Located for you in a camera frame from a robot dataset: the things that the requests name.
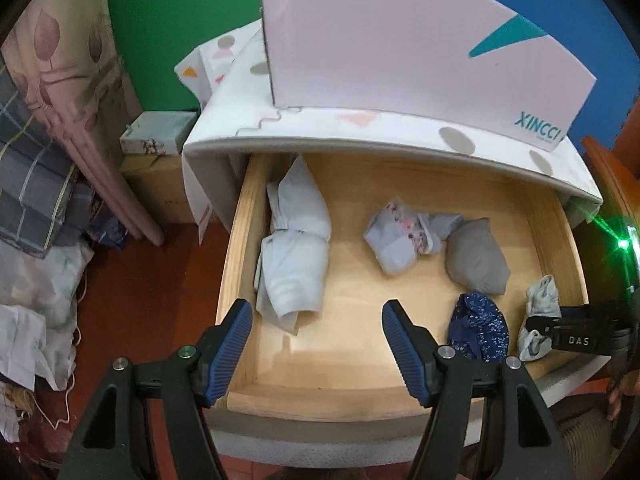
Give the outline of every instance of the human hand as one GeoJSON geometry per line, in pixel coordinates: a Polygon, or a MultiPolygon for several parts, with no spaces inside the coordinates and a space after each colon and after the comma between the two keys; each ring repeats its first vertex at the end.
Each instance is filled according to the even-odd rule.
{"type": "Polygon", "coordinates": [[[607,414],[609,420],[615,420],[620,414],[623,395],[640,395],[640,370],[634,370],[625,375],[620,381],[620,386],[609,394],[609,413],[607,414]]]}

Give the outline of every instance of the red tile floor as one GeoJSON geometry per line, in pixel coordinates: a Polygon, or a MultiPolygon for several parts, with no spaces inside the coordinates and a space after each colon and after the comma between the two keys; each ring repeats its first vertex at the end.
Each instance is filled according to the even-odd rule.
{"type": "MultiPolygon", "coordinates": [[[[98,247],[88,266],[88,288],[78,308],[82,342],[78,347],[76,387],[69,395],[71,422],[53,431],[39,415],[30,438],[48,458],[60,460],[82,411],[105,370],[119,356],[133,362],[165,358],[215,323],[228,235],[212,224],[198,244],[195,225],[173,225],[162,247],[130,241],[122,252],[98,247]]],[[[41,406],[56,420],[64,418],[64,396],[38,394],[41,406]]],[[[176,478],[169,452],[162,406],[151,405],[154,442],[162,480],[176,478]]],[[[222,457],[230,480],[263,479],[279,468],[222,457]]],[[[367,469],[370,480],[404,478],[407,464],[367,469]]]]}

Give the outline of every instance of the gray checkered cloth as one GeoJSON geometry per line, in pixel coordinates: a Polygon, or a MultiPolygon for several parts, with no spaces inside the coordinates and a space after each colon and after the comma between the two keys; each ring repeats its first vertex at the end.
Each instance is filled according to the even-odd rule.
{"type": "Polygon", "coordinates": [[[78,240],[94,192],[77,180],[76,166],[33,117],[0,56],[0,239],[40,258],[54,243],[78,240]]]}

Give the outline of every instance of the metal screw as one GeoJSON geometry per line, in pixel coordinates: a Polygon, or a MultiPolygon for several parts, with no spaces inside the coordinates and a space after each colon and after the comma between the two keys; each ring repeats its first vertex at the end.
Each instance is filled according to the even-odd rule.
{"type": "Polygon", "coordinates": [[[438,348],[438,355],[443,359],[452,359],[456,351],[449,345],[443,345],[438,348]]]}
{"type": "Polygon", "coordinates": [[[127,360],[126,357],[118,357],[114,362],[113,362],[113,369],[117,370],[117,371],[122,371],[124,370],[127,366],[129,366],[129,361],[127,360]]]}
{"type": "Polygon", "coordinates": [[[185,345],[178,350],[178,355],[183,359],[191,359],[196,355],[196,347],[192,345],[185,345]]]}
{"type": "Polygon", "coordinates": [[[504,362],[509,368],[511,368],[511,370],[517,370],[522,366],[522,361],[520,361],[520,359],[513,355],[507,357],[504,362]]]}

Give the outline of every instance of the curtain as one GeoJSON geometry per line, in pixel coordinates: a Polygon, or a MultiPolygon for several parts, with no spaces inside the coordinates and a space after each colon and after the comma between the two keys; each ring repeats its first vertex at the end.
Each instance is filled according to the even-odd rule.
{"type": "Polygon", "coordinates": [[[32,0],[2,55],[34,118],[129,232],[162,244],[161,229],[118,171],[119,137],[141,109],[115,48],[107,0],[32,0]]]}

